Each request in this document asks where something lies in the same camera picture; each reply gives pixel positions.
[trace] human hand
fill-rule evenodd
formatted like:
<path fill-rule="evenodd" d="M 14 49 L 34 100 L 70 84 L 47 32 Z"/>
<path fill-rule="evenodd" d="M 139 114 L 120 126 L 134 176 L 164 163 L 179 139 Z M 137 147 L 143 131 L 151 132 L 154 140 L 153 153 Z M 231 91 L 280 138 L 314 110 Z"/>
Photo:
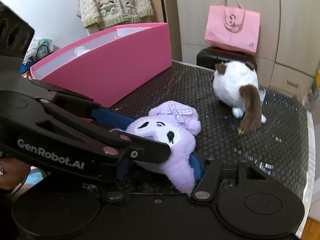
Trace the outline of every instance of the human hand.
<path fill-rule="evenodd" d="M 0 168 L 3 175 L 0 175 L 0 188 L 9 190 L 14 189 L 22 183 L 30 173 L 31 166 L 15 158 L 0 158 Z"/>

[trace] plush toy body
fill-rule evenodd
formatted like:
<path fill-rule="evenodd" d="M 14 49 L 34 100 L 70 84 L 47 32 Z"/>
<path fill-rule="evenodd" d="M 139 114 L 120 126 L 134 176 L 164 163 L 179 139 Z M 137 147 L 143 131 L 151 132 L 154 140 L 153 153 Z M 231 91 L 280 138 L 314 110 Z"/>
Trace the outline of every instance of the plush toy body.
<path fill-rule="evenodd" d="M 169 101 L 151 109 L 149 116 L 130 124 L 126 132 L 167 143 L 171 156 L 165 163 L 137 164 L 149 171 L 165 174 L 180 192 L 191 194 L 195 178 L 189 158 L 196 146 L 194 135 L 200 129 L 198 114 L 194 108 Z"/>
<path fill-rule="evenodd" d="M 258 77 L 250 62 L 232 61 L 217 64 L 212 77 L 214 94 L 232 107 L 236 118 L 241 118 L 239 130 L 244 132 L 260 127 L 266 118 L 261 112 Z"/>

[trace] black woven mat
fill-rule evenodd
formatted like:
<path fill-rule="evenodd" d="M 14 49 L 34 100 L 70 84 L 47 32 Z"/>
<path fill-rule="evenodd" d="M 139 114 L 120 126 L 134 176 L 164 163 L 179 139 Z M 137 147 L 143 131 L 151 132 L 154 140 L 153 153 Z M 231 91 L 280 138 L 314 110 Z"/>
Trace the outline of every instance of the black woven mat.
<path fill-rule="evenodd" d="M 194 107 L 202 129 L 196 137 L 196 151 L 224 163 L 249 159 L 263 171 L 292 190 L 300 199 L 308 170 L 308 121 L 306 110 L 294 98 L 267 90 L 262 113 L 267 122 L 260 129 L 242 136 L 237 133 L 239 120 L 231 108 L 213 95 L 207 69 L 172 63 L 162 72 L 111 107 L 132 118 L 148 115 L 159 104 L 175 100 Z M 233 186 L 224 181 L 224 190 Z M 140 193 L 175 193 L 164 175 L 132 165 L 121 182 L 124 191 Z"/>

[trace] pink storage box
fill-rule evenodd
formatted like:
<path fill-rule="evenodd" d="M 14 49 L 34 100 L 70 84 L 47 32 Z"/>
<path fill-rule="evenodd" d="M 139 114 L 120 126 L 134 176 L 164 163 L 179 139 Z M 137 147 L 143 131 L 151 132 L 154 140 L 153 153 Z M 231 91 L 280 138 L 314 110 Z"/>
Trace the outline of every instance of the pink storage box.
<path fill-rule="evenodd" d="M 91 51 L 75 57 L 83 46 Z M 110 107 L 172 64 L 166 23 L 115 26 L 76 41 L 31 67 L 34 79 Z"/>

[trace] gingham bow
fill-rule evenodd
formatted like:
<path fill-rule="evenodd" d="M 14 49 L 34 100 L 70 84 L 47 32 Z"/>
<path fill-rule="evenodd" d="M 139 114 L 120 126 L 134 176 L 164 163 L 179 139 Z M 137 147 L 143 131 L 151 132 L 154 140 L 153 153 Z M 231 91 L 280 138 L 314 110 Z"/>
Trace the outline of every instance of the gingham bow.
<path fill-rule="evenodd" d="M 184 120 L 182 119 L 181 115 L 189 115 L 192 114 L 193 109 L 182 109 L 182 110 L 177 110 L 174 102 L 169 103 L 170 107 L 170 112 L 168 111 L 161 111 L 160 114 L 172 114 L 176 117 L 177 121 L 179 123 L 184 123 Z"/>

